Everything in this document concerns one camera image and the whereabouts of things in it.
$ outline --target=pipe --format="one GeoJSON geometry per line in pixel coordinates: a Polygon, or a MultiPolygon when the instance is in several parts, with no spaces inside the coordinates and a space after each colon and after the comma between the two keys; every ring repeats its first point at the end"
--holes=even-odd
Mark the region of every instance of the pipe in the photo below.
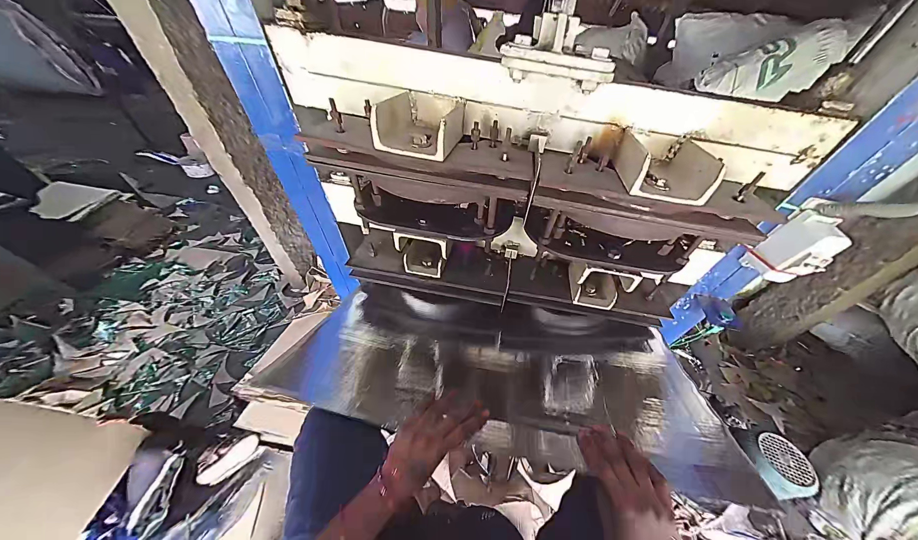
{"type": "Polygon", "coordinates": [[[903,202],[903,203],[887,203],[887,202],[874,202],[874,203],[821,203],[816,205],[813,210],[821,215],[829,217],[878,217],[882,219],[894,219],[902,217],[912,217],[918,215],[918,201],[915,202],[903,202]]]}

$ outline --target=finger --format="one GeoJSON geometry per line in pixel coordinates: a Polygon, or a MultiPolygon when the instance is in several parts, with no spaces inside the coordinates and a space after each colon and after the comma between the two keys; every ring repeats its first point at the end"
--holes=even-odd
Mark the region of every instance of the finger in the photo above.
{"type": "Polygon", "coordinates": [[[434,402],[435,400],[436,400],[435,398],[429,398],[429,399],[420,401],[419,404],[416,405],[416,408],[413,409],[412,414],[409,416],[409,418],[406,418],[405,422],[403,422],[402,425],[399,426],[398,432],[400,434],[403,434],[403,433],[407,434],[407,433],[411,433],[412,431],[414,432],[416,424],[418,424],[418,420],[422,417],[423,414],[425,414],[425,411],[428,411],[429,407],[432,406],[432,402],[434,402]]]}
{"type": "Polygon", "coordinates": [[[472,414],[465,419],[463,423],[460,423],[454,430],[450,431],[447,436],[445,436],[444,444],[445,451],[448,452],[452,448],[457,448],[462,445],[469,437],[474,436],[476,432],[482,429],[482,426],[489,421],[489,411],[488,410],[479,410],[476,409],[476,413],[472,414]]]}
{"type": "Polygon", "coordinates": [[[442,421],[442,415],[445,411],[448,411],[450,402],[455,396],[455,391],[449,392],[442,396],[439,399],[435,399],[429,404],[429,408],[422,413],[422,416],[419,417],[416,424],[416,429],[420,431],[427,431],[432,429],[438,423],[442,421]]]}
{"type": "Polygon", "coordinates": [[[649,460],[646,460],[642,452],[635,448],[633,441],[629,440],[629,437],[618,434],[615,436],[615,439],[618,441],[619,448],[626,458],[626,463],[629,464],[629,470],[633,473],[635,483],[638,484],[639,487],[652,489],[652,480],[649,478],[649,460]]]}
{"type": "Polygon", "coordinates": [[[599,474],[609,467],[606,463],[606,457],[602,454],[599,445],[596,444],[592,431],[583,427],[579,431],[577,439],[579,440],[579,451],[582,453],[585,466],[592,474],[599,474]]]}
{"type": "Polygon", "coordinates": [[[673,515],[672,491],[669,489],[669,482],[665,480],[662,472],[658,472],[658,469],[652,463],[649,463],[649,479],[656,489],[656,499],[658,499],[658,503],[662,506],[663,510],[668,512],[668,515],[673,515]]]}
{"type": "Polygon", "coordinates": [[[482,404],[478,400],[464,406],[459,403],[458,399],[454,399],[451,401],[449,410],[445,412],[445,417],[442,419],[441,423],[435,426],[433,435],[445,438],[445,436],[452,433],[452,430],[457,428],[459,424],[480,412],[482,412],[482,404]]]}
{"type": "Polygon", "coordinates": [[[602,486],[609,494],[612,504],[615,505],[622,499],[624,490],[619,483],[619,479],[615,477],[615,472],[612,471],[609,461],[606,459],[599,436],[590,429],[580,431],[579,450],[582,451],[588,471],[599,479],[599,482],[602,483],[602,486]]]}
{"type": "Polygon", "coordinates": [[[624,491],[634,490],[638,484],[635,482],[633,472],[629,469],[629,463],[626,462],[622,449],[619,447],[619,442],[615,439],[611,429],[604,425],[596,425],[593,429],[606,457],[606,462],[609,463],[609,467],[615,473],[615,477],[619,480],[622,489],[624,491]]]}

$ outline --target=blue metal frame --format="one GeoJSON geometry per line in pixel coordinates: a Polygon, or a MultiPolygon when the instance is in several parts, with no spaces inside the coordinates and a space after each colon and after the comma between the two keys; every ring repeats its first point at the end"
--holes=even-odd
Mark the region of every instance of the blue metal frame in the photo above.
{"type": "Polygon", "coordinates": [[[191,2],[299,222],[336,292],[345,297],[359,283],[345,266],[348,251],[319,177],[296,141],[298,123],[255,8],[250,0],[191,2]]]}
{"type": "MultiPolygon", "coordinates": [[[[810,197],[838,202],[856,201],[918,153],[918,77],[899,92],[869,122],[860,127],[832,156],[812,172],[779,205],[789,215],[810,197]]],[[[776,224],[760,223],[771,232],[776,224]]],[[[758,274],[739,264],[745,252],[733,248],[672,306],[672,321],[660,330],[667,343],[684,336],[705,319],[695,295],[731,298],[758,274]]]]}

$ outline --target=red thread bracelet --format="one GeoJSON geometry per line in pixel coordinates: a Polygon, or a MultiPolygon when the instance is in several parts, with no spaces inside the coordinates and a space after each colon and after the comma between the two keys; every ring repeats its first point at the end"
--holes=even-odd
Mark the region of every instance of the red thread bracelet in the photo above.
{"type": "MultiPolygon", "coordinates": [[[[394,477],[397,472],[398,469],[393,468],[392,476],[394,477]]],[[[386,483],[386,478],[382,475],[382,465],[379,465],[379,468],[375,471],[375,481],[379,484],[379,495],[389,502],[389,510],[394,511],[397,503],[393,496],[392,488],[386,483]]]]}

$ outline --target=person's left hand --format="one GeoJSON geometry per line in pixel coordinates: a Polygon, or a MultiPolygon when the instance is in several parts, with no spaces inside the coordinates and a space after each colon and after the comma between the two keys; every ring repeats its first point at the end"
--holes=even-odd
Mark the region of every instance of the person's left hand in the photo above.
{"type": "Polygon", "coordinates": [[[473,436],[489,419],[489,411],[475,401],[461,405],[454,393],[419,407],[395,434],[382,464],[382,478],[397,503],[425,485],[439,462],[453,448],[473,436]]]}

